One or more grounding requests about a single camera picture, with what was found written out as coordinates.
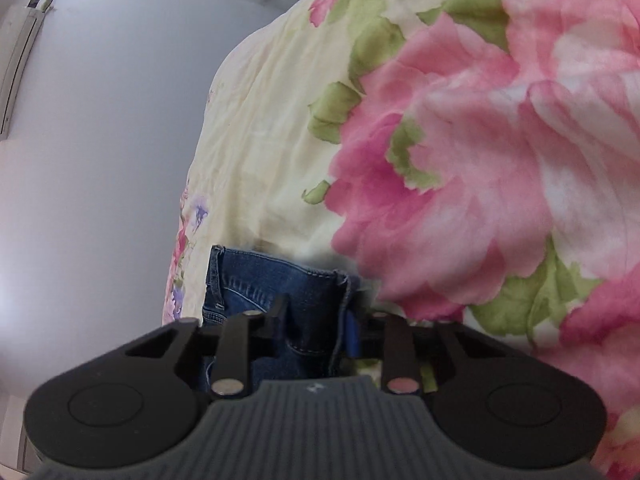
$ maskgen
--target green leaf print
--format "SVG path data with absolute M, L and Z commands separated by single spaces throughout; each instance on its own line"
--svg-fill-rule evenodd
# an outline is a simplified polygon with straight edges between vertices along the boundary
M 364 28 L 353 43 L 349 60 L 349 79 L 364 93 L 359 79 L 395 56 L 404 45 L 400 27 L 387 18 L 377 16 Z
M 428 361 L 420 362 L 420 376 L 422 377 L 422 390 L 426 394 L 438 391 L 438 383 L 433 366 Z
M 336 22 L 348 14 L 347 32 L 353 41 L 385 10 L 385 0 L 338 0 L 329 12 L 327 22 Z
M 331 184 L 329 184 L 326 180 L 323 180 L 311 191 L 307 191 L 306 189 L 302 193 L 302 200 L 311 205 L 317 205 L 324 200 L 324 196 L 326 192 L 329 191 Z
M 360 95 L 343 83 L 327 85 L 318 100 L 309 105 L 307 129 L 320 140 L 340 144 L 340 126 L 360 101 Z
M 459 25 L 474 30 L 487 43 L 509 51 L 506 35 L 509 15 L 504 12 L 502 0 L 446 0 L 436 9 L 418 12 L 418 18 L 433 25 L 441 12 L 446 12 Z
M 394 130 L 386 150 L 386 160 L 391 163 L 396 173 L 404 178 L 407 187 L 427 189 L 437 186 L 440 179 L 437 175 L 418 170 L 412 163 L 409 148 L 422 140 L 424 134 L 413 120 L 403 118 Z
M 601 280 L 583 278 L 575 262 L 565 266 L 549 238 L 545 259 L 531 276 L 508 277 L 494 300 L 471 305 L 470 309 L 487 333 L 527 335 L 534 344 L 537 324 L 550 319 L 559 326 L 567 314 L 567 304 L 586 300 L 599 283 Z
M 355 375 L 368 375 L 376 387 L 380 387 L 382 376 L 382 361 L 380 359 L 356 359 L 353 364 Z

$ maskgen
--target stitching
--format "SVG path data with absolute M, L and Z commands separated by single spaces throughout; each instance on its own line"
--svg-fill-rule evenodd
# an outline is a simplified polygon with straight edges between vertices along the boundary
M 291 341 L 287 341 L 287 346 L 297 354 L 303 356 L 326 356 L 331 354 L 331 352 L 325 352 L 323 350 L 303 350 L 302 348 L 293 345 Z
M 249 303 L 251 303 L 253 306 L 255 306 L 256 308 L 258 308 L 259 310 L 263 311 L 263 312 L 267 312 L 266 309 L 264 309 L 261 305 L 255 303 L 254 300 L 252 300 L 251 298 L 246 297 L 244 294 L 242 294 L 241 292 L 238 292 L 237 290 L 233 290 L 232 288 L 228 288 L 228 286 L 224 286 L 222 287 L 222 290 L 228 290 L 229 292 L 232 292 L 238 296 L 240 296 L 241 298 L 243 298 L 244 300 L 247 300 Z
M 273 297 L 271 294 L 267 294 L 255 285 L 244 282 L 243 280 L 236 278 L 235 276 L 223 275 L 222 287 L 225 290 L 230 290 L 231 292 L 239 294 L 247 301 L 252 302 L 263 312 L 267 312 L 267 307 L 261 305 L 270 305 L 271 303 L 273 303 Z
M 217 312 L 209 312 L 207 310 L 202 311 L 202 317 L 212 323 L 224 324 L 226 321 L 226 316 L 222 316 L 222 314 L 218 314 Z
M 305 274 L 308 274 L 309 276 L 315 276 L 316 278 L 327 278 L 327 279 L 331 279 L 332 277 L 334 277 L 334 275 L 336 273 L 338 273 L 338 271 L 336 270 L 320 270 L 318 272 L 309 269 L 308 267 L 303 267 L 300 266 L 299 264 L 294 264 L 292 262 L 286 262 L 284 260 L 281 260 L 279 258 L 271 258 L 270 256 L 267 256 L 266 254 L 261 254 L 261 253 L 253 253 L 251 251 L 238 251 L 235 249 L 226 249 L 226 251 L 228 251 L 229 253 L 235 253 L 235 254 L 240 254 L 240 255 L 249 255 L 249 256 L 255 256 L 257 258 L 261 258 L 263 260 L 269 260 L 270 262 L 276 262 L 279 264 L 283 264 L 284 266 L 290 266 L 293 267 L 295 269 L 301 270 L 302 272 L 304 272 Z

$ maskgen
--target floral blanket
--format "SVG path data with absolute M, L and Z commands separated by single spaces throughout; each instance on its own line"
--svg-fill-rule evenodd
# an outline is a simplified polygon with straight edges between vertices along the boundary
M 209 94 L 164 322 L 213 244 L 367 278 L 602 396 L 640 472 L 640 0 L 302 0 Z

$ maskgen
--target circular indentation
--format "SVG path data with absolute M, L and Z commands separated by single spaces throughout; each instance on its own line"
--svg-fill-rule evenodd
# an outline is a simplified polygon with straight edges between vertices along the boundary
M 211 385 L 211 389 L 219 396 L 237 395 L 244 390 L 244 384 L 238 379 L 218 379 Z
M 125 384 L 98 384 L 81 390 L 69 401 L 71 416 L 86 426 L 119 426 L 134 418 L 144 403 L 140 393 Z
M 391 379 L 386 387 L 395 394 L 413 394 L 420 389 L 420 384 L 410 377 L 396 377 Z
M 486 399 L 489 412 L 499 420 L 534 428 L 550 423 L 562 410 L 560 399 L 536 384 L 507 384 Z

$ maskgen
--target jeans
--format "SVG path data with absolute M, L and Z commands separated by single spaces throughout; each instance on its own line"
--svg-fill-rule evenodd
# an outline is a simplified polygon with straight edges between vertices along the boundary
M 209 257 L 203 324 L 223 324 L 246 310 L 268 312 L 278 294 L 289 295 L 285 338 L 276 358 L 252 361 L 254 390 L 270 380 L 314 379 L 335 374 L 344 318 L 359 279 L 340 270 L 303 267 L 268 254 L 214 246 Z M 205 360 L 201 387 L 209 387 Z

